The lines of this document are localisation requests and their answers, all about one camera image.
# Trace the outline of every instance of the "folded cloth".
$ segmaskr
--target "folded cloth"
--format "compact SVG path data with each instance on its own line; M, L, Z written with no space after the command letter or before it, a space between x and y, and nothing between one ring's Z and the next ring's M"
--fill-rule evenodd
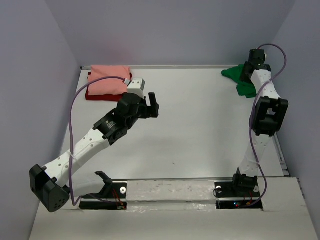
M112 95L112 94L105 94L105 95L89 95L89 87L86 88L85 92L85 99L87 101L112 101L112 102L119 102L119 100L122 98L122 94L119 95Z
M91 75L88 76L88 81L92 82L93 80L108 76L117 76L124 79L130 79L130 67L92 65ZM127 85L125 85L120 79L105 79L89 85L88 92L90 96L106 94L121 95L127 92Z
M247 83L240 80L242 69L244 68L243 64L235 66L221 72L222 76L232 79L238 85L236 90L239 96L245 96L247 99L254 98L257 95L256 88L253 83Z

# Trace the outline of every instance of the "pink towel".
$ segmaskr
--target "pink towel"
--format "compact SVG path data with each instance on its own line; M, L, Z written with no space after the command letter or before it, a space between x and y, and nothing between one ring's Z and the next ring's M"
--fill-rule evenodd
M91 75L88 76L88 81L107 77L117 76L124 79L130 79L130 67L129 66L104 66L104 65L92 65ZM96 95L121 95L127 92L127 85L125 85L120 79L105 79L93 83L88 87L90 96Z

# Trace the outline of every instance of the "red cloth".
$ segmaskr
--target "red cloth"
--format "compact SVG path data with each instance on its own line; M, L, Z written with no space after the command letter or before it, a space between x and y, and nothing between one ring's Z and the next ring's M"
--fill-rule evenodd
M121 95L111 95L111 94L106 94L106 95L89 95L89 87L86 88L85 92L85 100L87 101L112 101L112 102L119 102L119 100L122 98Z

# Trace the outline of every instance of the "screw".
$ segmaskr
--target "screw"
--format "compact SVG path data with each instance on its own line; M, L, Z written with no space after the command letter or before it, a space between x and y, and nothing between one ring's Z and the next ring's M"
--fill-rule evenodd
M255 193L258 193L258 192L259 192L259 187L258 187L258 186L255 186L254 189L253 189L253 191L254 191Z
M220 194L222 193L222 187L221 186L216 186L215 191Z
M126 192L127 192L127 189L124 186L120 188L121 194L126 194Z

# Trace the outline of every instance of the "cable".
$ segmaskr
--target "cable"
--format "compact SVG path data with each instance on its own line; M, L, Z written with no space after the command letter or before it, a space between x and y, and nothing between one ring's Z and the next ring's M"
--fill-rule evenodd
M70 195L71 195L71 201L72 201L72 205L76 206L77 203L79 202L79 200L81 199L81 196L78 197L78 199L75 201L75 196L74 196L74 188L73 188L73 184L72 184L72 162L73 162L73 155L74 155L74 133L73 133L73 129L72 129L72 120L71 120L71 113L72 113L72 108L74 106L74 103L76 101L77 96L89 85L94 84L96 82L99 82L101 80L105 80L105 79L120 79L123 82L125 82L126 80L123 77L119 77L119 76L104 76L101 78L98 78L96 80L93 80L91 82L86 83L84 86L82 86L74 95L74 98L72 100L71 103L71 107L70 107L70 112L69 112L69 116L68 116L68 123L69 123L69 133L70 133L70 158L69 158L69 187L70 187Z
M115 190L115 189L113 189L113 191L114 191L114 194L116 195L116 197L118 198L118 200L119 200L119 202L120 202L121 206L124 206L124 203L120 200L120 197L118 196L118 193L116 192L116 190Z
M246 200L246 198L247 198L247 196L244 195L244 198L243 198L243 200L241 201L241 205L244 203L244 201Z
M112 192L112 195L113 195L113 198L114 198L114 202L115 202L116 208L118 208L118 202L117 202L117 198L115 196L115 193Z
M253 198L251 191L249 191L249 194L250 194L250 197L251 197L251 198L250 198L250 201L247 203L247 205L249 205L249 204L252 203L252 198Z
M263 197L264 195L266 194L267 192L267 188L268 188L268 183L267 183L267 178L265 176L265 173L264 171L262 170L261 166L260 166L260 161L259 161L259 158L258 158L258 155L257 155L257 152L256 152L256 149L255 149L255 146L254 146L254 143L253 143L253 140L252 140L252 127L253 127L253 121L254 121L254 116L255 116L255 110L256 110L256 103L258 101L258 98L259 98L259 95L260 93L262 92L262 90L265 88L266 85L268 85L269 83L271 83L276 77L278 77L285 69L286 65L287 65L287 55L285 53L285 51L279 47L278 45L276 44L272 44L272 43L267 43L267 44L263 44L261 46L258 47L258 49L260 49L261 47L264 47L264 46L272 46L272 47L276 47L277 49L279 49L282 54L283 54L283 57L284 57L284 63L283 63L283 67L281 68L281 70L275 74L273 77L270 78L269 81L267 81L266 83L264 83L262 85L262 87L259 89L259 91L256 93L256 96L254 98L254 101L253 101L253 105L252 105L252 110L251 110L251 115L250 115L250 120L249 120L249 137L250 137L250 144L251 144L251 147L252 147L252 151L253 151L253 154L254 154L254 157L255 157L255 160L258 164L258 167L259 167L259 170L261 172L261 175L263 177L263 180L264 180L264 190L263 190L263 193L261 194L261 196L256 200L254 201L253 203L249 204L249 205L245 205L243 206L243 208L248 208L248 207L251 207L253 205L255 205L256 203L258 203Z
M213 196L215 196L217 198L217 190L216 189L213 190Z
M88 195L89 195L90 197L94 198L94 199L99 200L100 202L104 202L104 203L108 203L108 204L113 204L113 203L114 203L113 201L104 200L104 199L102 199L102 198L100 198L100 197L97 197L97 196L95 196L95 195L93 195L93 194L88 194Z

